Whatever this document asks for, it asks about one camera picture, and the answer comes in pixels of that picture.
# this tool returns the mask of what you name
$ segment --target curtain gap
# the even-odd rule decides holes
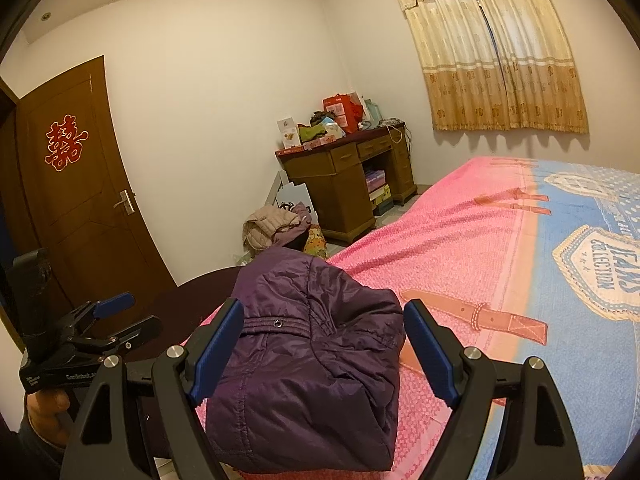
[[[502,61],[500,60],[500,51],[498,51],[498,42],[495,40],[494,31],[489,24],[489,19],[484,13],[484,9],[482,8],[482,3],[480,0],[476,0],[480,12],[482,13],[482,17],[484,18],[484,24],[486,25],[487,30],[489,31],[489,36],[491,37],[491,43],[494,46],[495,57],[498,59],[498,66],[500,67],[500,74],[502,74],[502,84],[504,85],[504,91],[507,92],[507,78],[504,76],[504,69],[502,67]]]

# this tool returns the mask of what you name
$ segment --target chinese character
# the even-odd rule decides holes
[[[51,155],[47,155],[44,161],[56,168],[56,171],[62,171],[70,162],[80,160],[82,154],[81,140],[89,138],[88,132],[78,133],[76,126],[76,116],[65,115],[62,124],[57,122],[51,125],[49,133],[49,151]]]

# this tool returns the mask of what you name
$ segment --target purple jacket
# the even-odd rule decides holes
[[[207,402],[217,458],[249,473],[389,470],[404,344],[396,295],[272,247],[233,296],[244,331]]]

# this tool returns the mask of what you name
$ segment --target purple box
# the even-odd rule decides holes
[[[383,170],[369,171],[364,177],[367,180],[367,189],[370,193],[386,184],[386,176]]]

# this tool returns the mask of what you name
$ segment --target door handle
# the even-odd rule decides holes
[[[115,204],[113,208],[116,209],[120,204],[124,204],[124,211],[126,211],[128,215],[133,215],[133,213],[135,213],[136,210],[133,209],[133,205],[131,204],[131,200],[129,198],[129,193],[127,192],[126,189],[120,192],[120,198],[122,200],[120,200],[117,204]]]

